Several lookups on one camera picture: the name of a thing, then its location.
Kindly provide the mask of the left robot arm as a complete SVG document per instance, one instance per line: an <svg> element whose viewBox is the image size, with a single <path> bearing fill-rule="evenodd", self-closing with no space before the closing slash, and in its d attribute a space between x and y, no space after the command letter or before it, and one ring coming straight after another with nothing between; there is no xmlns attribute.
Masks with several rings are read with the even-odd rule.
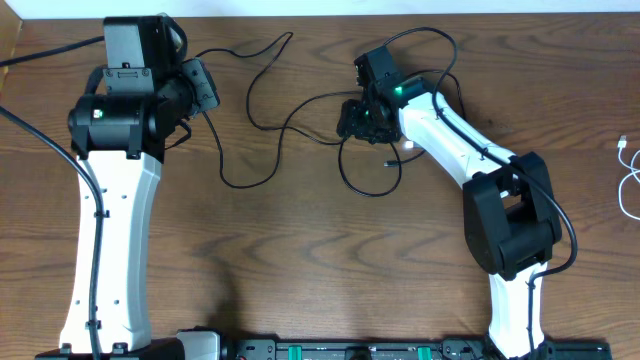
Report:
<svg viewBox="0 0 640 360"><path fill-rule="evenodd" d="M107 62L91 74L68 127L79 168L80 226L72 301L50 359L218 359L202 327L152 335L149 227L167 138L219 103L213 79L188 58L167 15L108 17Z"/></svg>

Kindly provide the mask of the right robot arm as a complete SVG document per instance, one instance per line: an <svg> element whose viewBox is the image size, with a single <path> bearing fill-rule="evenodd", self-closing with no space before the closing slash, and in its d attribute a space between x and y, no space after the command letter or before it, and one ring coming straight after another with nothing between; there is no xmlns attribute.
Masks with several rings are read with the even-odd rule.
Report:
<svg viewBox="0 0 640 360"><path fill-rule="evenodd" d="M406 138L453 178L463 193L466 244L489 275L491 351L505 359L537 354L544 341L540 275L561 238L544 160L492 143L423 77L404 75L385 46L354 65L363 93L343 103L338 135L371 144Z"/></svg>

